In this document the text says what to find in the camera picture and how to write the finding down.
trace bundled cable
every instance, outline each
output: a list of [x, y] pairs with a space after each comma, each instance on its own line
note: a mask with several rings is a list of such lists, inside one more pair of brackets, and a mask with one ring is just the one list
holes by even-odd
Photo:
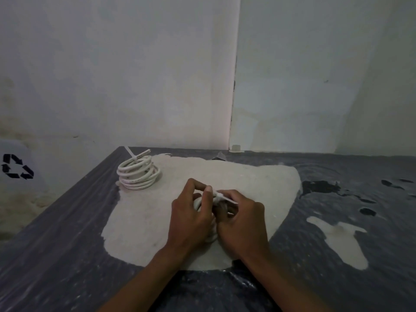
[[132, 157], [117, 168], [120, 183], [131, 190], [146, 189], [152, 186], [161, 170], [153, 164], [152, 156], [148, 155], [150, 150], [135, 156], [129, 147], [125, 146], [125, 148]]

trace forearm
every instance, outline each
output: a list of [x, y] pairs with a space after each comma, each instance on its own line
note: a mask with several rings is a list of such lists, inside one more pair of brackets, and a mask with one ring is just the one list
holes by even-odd
[[168, 247], [160, 249], [151, 262], [130, 280], [99, 312], [147, 311], [184, 260]]
[[273, 255], [251, 255], [243, 262], [284, 312], [331, 311], [317, 295], [291, 276]]

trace exposed white patch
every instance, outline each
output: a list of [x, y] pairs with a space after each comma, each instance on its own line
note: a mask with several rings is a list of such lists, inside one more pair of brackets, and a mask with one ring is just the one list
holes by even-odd
[[316, 225], [325, 233], [326, 244], [344, 263], [360, 270], [368, 267], [368, 261], [354, 237], [355, 231], [367, 233], [366, 230], [344, 222], [332, 226], [317, 217], [309, 217], [306, 221]]
[[[153, 162], [162, 169], [162, 178], [144, 190], [120, 190], [102, 236], [104, 247], [113, 257], [146, 266], [165, 245], [171, 216], [171, 202], [178, 197], [188, 178], [195, 178], [214, 189], [238, 189], [265, 206], [268, 238], [289, 213], [300, 187], [294, 167], [248, 166], [201, 158], [158, 155]], [[183, 265], [188, 270], [231, 267], [232, 258], [218, 241], [197, 250]]]

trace wall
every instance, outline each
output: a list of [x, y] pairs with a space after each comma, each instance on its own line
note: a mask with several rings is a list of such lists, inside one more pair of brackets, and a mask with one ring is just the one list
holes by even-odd
[[416, 0], [398, 0], [337, 153], [416, 156]]
[[55, 196], [120, 145], [226, 149], [239, 5], [1, 0], [0, 139]]
[[335, 151], [393, 0], [241, 0], [230, 147]]

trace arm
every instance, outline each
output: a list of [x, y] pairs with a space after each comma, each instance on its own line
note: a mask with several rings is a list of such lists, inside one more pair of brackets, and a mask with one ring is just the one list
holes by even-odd
[[[201, 210], [193, 208], [194, 194], [203, 190]], [[147, 311], [190, 253], [211, 230], [212, 187], [189, 179], [184, 190], [172, 202], [168, 241], [150, 263], [130, 280], [99, 312]]]
[[220, 190], [238, 203], [238, 212], [229, 218], [214, 209], [218, 235], [223, 245], [242, 260], [283, 311], [331, 311], [318, 296], [298, 283], [278, 263], [269, 249], [264, 206], [236, 190]]

